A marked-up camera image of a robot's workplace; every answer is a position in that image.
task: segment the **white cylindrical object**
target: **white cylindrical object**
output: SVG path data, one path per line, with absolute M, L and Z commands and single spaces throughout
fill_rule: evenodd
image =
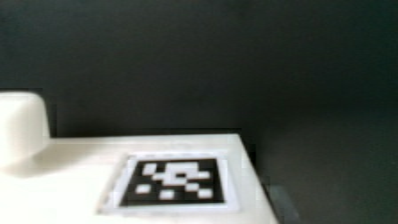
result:
M 46 108 L 28 92 L 0 93 L 0 167 L 21 162 L 50 141 Z

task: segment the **white surface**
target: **white surface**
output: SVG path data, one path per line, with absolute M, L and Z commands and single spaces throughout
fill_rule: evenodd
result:
M 238 212 L 98 214 L 119 162 L 135 153 L 226 153 Z M 187 135 L 53 140 L 34 157 L 30 176 L 0 175 L 0 222 L 43 224 L 275 224 L 275 217 L 236 135 Z
M 36 94 L 0 94 L 0 167 L 18 163 L 44 149 L 48 122 L 44 103 Z

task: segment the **black square pattern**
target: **black square pattern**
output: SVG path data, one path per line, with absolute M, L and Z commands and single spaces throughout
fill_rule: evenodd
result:
M 137 162 L 121 207 L 224 202 L 217 159 Z

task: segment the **dark gray background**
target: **dark gray background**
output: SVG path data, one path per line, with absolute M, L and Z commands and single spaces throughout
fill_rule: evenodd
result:
M 302 223 L 398 220 L 396 52 L 395 0 L 0 1 L 53 136 L 238 131 Z

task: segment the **dark wall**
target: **dark wall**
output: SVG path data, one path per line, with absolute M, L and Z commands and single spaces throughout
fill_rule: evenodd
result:
M 57 137 L 242 132 L 249 148 L 261 154 L 252 154 L 261 175 L 270 183 L 275 180 L 288 186 L 302 220 L 325 224 L 332 214 L 339 217 L 343 213 L 331 214 L 334 207 L 311 212 L 322 207 L 297 192 L 313 192 L 320 186 L 290 182 L 293 173 L 275 164 L 297 155 L 295 140 L 286 135 L 297 130 L 293 139 L 300 139 L 307 133 L 293 128 L 297 124 L 313 128 L 309 133 L 325 132 L 323 138 L 307 139 L 311 158 L 325 155 L 329 141 L 341 141 L 345 132 L 334 122 L 350 127 L 359 142 L 373 136 L 357 132 L 361 127 L 377 126 L 375 132 L 398 134 L 389 126 L 398 119 L 398 3 L 2 0 L 0 89 L 39 92 Z M 284 142 L 281 136 L 293 142 L 283 149 L 274 145 Z M 386 159 L 396 158 L 396 140 L 391 137 L 387 141 L 380 150 Z M 334 142 L 339 153 L 329 156 L 345 156 L 352 148 L 343 145 Z M 295 164 L 297 170 L 318 169 L 316 163 Z M 354 174 L 361 166 L 354 165 Z M 395 169 L 377 172 L 393 174 Z M 331 186 L 336 179 L 320 180 L 316 175 L 311 181 Z M 339 181 L 361 187 L 377 178 L 364 178 L 361 186 L 355 181 Z M 336 198 L 331 192 L 322 195 Z M 371 211 L 387 211 L 382 223 L 396 220 L 391 209 L 398 204 L 366 210 L 347 203 L 339 207 L 347 222 L 329 219 L 331 223 L 373 223 L 357 218 Z

